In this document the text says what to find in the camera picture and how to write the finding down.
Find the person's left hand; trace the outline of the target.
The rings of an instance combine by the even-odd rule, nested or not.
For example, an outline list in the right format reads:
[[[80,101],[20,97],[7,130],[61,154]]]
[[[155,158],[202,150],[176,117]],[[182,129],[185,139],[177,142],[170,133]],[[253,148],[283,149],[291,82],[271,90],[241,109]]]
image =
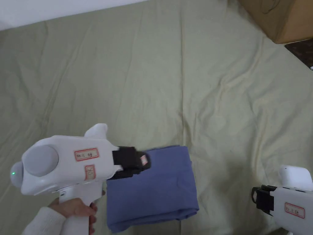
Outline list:
[[[95,232],[94,223],[96,223],[96,212],[98,208],[95,203],[91,203],[87,206],[79,198],[70,199],[63,203],[59,202],[59,198],[56,198],[48,206],[50,209],[61,214],[65,218],[72,216],[76,217],[88,217],[89,219],[89,235],[93,235]]]

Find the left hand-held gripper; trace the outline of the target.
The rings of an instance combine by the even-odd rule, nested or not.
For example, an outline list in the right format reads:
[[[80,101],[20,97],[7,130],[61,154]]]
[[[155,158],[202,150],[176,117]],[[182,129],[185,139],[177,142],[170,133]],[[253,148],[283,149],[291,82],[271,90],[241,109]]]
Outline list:
[[[90,206],[102,197],[104,181],[151,168],[147,152],[114,146],[107,140],[107,129],[100,123],[82,137],[54,135],[36,142],[12,166],[12,184],[24,195],[58,192],[61,203],[78,198]]]

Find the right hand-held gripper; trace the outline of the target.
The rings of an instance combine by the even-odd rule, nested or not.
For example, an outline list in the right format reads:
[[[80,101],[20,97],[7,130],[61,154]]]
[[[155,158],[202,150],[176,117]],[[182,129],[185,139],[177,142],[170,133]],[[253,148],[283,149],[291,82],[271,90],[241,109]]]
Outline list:
[[[252,187],[252,202],[289,233],[312,235],[313,182],[310,172],[303,167],[282,165],[279,173],[282,186]]]

